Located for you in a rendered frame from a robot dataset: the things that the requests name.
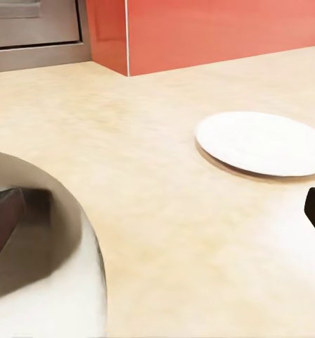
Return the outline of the saucer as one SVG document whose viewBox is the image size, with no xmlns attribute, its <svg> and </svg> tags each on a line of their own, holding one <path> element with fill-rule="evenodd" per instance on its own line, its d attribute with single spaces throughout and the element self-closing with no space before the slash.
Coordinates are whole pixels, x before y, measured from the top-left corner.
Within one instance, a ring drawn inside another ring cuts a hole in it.
<svg viewBox="0 0 315 338">
<path fill-rule="evenodd" d="M 195 137 L 207 153 L 256 173 L 315 173 L 315 130 L 293 119 L 259 112 L 220 113 L 204 119 Z"/>
</svg>

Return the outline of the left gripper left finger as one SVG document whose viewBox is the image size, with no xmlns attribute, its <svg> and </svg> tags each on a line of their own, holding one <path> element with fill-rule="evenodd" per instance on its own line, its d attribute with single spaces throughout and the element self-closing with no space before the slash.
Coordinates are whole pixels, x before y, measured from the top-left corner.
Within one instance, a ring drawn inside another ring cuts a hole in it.
<svg viewBox="0 0 315 338">
<path fill-rule="evenodd" d="M 18 187 L 0 192 L 0 253 L 25 213 Z"/>
</svg>

